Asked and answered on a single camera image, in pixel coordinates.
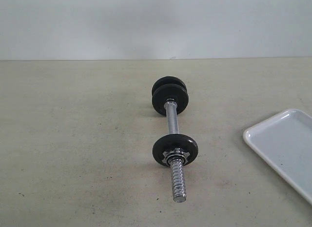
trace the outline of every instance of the white tray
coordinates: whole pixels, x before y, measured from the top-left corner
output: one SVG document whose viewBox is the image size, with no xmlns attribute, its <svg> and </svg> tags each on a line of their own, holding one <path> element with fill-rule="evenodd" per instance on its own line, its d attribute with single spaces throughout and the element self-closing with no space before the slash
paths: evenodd
<svg viewBox="0 0 312 227">
<path fill-rule="evenodd" d="M 312 117 L 288 109 L 245 130 L 245 142 L 312 205 Z"/>
</svg>

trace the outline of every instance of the tray rim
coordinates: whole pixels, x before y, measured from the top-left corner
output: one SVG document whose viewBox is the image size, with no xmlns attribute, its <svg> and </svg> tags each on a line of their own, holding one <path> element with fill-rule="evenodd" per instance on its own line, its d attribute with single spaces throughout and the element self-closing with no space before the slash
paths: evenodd
<svg viewBox="0 0 312 227">
<path fill-rule="evenodd" d="M 260 148 L 258 148 L 255 144 L 251 142 L 251 137 L 250 137 L 250 131 L 262 126 L 263 124 L 268 124 L 268 123 L 273 123 L 277 122 L 280 119 L 281 116 L 288 114 L 288 113 L 295 113 L 299 112 L 300 114 L 305 115 L 306 117 L 310 118 L 312 121 L 312 117 L 308 115 L 307 113 L 303 112 L 302 110 L 296 109 L 296 108 L 289 108 L 284 111 L 281 111 L 269 118 L 267 118 L 264 121 L 261 121 L 249 128 L 247 128 L 244 133 L 243 133 L 243 139 L 245 143 L 258 155 L 260 156 L 261 159 L 263 159 L 278 175 L 280 175 L 288 184 L 291 185 L 304 199 L 306 199 L 311 205 L 312 205 L 312 194 L 306 192 L 301 186 L 299 186 L 296 182 L 293 181 L 293 179 L 285 173 L 280 166 L 275 164 L 266 154 L 262 153 Z"/>
</svg>

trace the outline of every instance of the black weight plate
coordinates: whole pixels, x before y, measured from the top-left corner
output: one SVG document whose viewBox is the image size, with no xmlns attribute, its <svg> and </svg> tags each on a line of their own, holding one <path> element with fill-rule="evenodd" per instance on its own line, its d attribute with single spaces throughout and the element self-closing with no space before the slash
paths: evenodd
<svg viewBox="0 0 312 227">
<path fill-rule="evenodd" d="M 155 82 L 155 84 L 153 85 L 153 88 L 152 88 L 152 95 L 154 94 L 155 90 L 157 90 L 159 87 L 161 87 L 162 85 L 165 85 L 165 84 L 177 84 L 177 85 L 180 85 L 187 92 L 186 85 L 185 85 L 185 83 L 183 81 L 181 81 L 177 77 L 167 76 L 167 77 L 160 78 L 158 81 Z"/>
<path fill-rule="evenodd" d="M 163 166 L 168 166 L 163 163 L 163 153 L 165 151 L 171 151 L 175 148 L 181 148 L 184 152 L 189 152 L 190 156 L 187 158 L 188 162 L 185 165 L 190 164 L 198 154 L 198 146 L 194 139 L 184 134 L 168 134 L 155 142 L 153 146 L 154 159 Z"/>
<path fill-rule="evenodd" d="M 176 113 L 180 114 L 189 103 L 189 96 L 186 90 L 177 84 L 165 84 L 155 90 L 152 103 L 155 111 L 166 116 L 166 109 L 164 107 L 168 99 L 174 99 L 177 104 Z"/>
</svg>

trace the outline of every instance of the concrete floor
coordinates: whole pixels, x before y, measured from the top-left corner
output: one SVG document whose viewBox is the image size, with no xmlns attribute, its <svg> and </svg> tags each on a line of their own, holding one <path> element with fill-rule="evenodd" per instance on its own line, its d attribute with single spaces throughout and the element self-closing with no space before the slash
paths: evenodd
<svg viewBox="0 0 312 227">
<path fill-rule="evenodd" d="M 166 75 L 188 87 L 179 126 L 200 150 L 181 204 L 151 153 Z M 242 140 L 286 108 L 312 114 L 312 58 L 0 62 L 0 226 L 311 226 L 311 206 Z"/>
</svg>

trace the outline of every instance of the dumbbell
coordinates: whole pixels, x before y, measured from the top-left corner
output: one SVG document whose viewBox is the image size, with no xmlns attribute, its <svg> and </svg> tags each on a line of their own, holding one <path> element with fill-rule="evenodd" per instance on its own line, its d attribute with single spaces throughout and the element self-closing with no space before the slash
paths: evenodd
<svg viewBox="0 0 312 227">
<path fill-rule="evenodd" d="M 171 168 L 173 199 L 186 201 L 183 166 L 190 164 L 198 154 L 194 139 L 180 134 L 177 115 L 187 106 L 189 96 L 186 85 L 179 78 L 163 77 L 152 88 L 152 104 L 156 112 L 167 116 L 169 134 L 158 139 L 153 146 L 154 159 Z"/>
</svg>

